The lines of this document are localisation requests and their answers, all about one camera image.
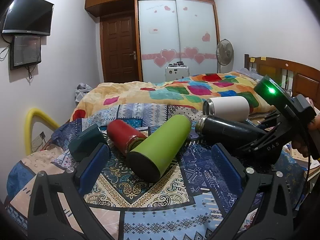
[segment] hand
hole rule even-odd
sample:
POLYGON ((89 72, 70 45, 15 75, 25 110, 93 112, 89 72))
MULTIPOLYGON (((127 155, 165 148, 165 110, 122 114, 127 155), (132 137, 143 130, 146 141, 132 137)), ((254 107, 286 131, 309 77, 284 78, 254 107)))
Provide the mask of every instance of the hand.
MULTIPOLYGON (((310 124, 308 124, 309 130, 320 129, 320 115, 316 116, 310 124)), ((292 140, 291 146, 293 149, 297 149, 304 157, 308 157, 308 148, 302 140, 301 136, 298 134, 292 140)))

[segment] black thermos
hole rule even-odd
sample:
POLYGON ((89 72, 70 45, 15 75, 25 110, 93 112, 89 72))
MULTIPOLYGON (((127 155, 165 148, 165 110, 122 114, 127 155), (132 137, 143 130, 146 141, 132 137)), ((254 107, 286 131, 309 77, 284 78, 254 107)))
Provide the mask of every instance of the black thermos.
POLYGON ((196 133, 211 143, 222 143, 227 150, 234 150, 267 132, 253 125, 227 120, 215 115, 201 115, 196 124, 196 133))

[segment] standing fan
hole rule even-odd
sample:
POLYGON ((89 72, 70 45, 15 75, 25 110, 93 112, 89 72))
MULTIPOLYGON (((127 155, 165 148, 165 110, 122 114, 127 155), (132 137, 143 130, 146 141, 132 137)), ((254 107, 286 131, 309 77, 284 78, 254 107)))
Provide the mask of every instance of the standing fan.
POLYGON ((216 57, 218 61, 218 73, 220 73, 221 66, 228 65, 233 57, 233 47, 230 41, 224 39, 218 43, 216 57))

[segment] green light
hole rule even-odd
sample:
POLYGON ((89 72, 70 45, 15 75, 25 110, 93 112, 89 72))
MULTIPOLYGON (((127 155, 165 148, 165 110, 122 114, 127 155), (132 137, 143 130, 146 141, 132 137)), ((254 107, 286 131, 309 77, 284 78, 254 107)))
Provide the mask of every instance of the green light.
POLYGON ((270 88, 270 87, 268 87, 268 89, 269 89, 269 92, 270 92, 271 94, 276 93, 276 90, 275 90, 274 88, 270 88))

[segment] wooden headboard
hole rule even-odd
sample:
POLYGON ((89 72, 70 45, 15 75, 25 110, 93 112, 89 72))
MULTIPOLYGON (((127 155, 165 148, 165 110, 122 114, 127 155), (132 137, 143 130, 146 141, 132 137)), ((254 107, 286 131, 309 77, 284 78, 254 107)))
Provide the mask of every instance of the wooden headboard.
POLYGON ((316 108, 320 109, 320 71, 297 62, 272 58, 272 57, 249 57, 244 54, 244 67, 250 69, 252 63, 256 64, 258 74, 268 75, 276 83, 283 80, 283 69, 286 70, 285 87, 288 89, 288 72, 293 72, 292 95, 302 94, 312 99, 316 108))

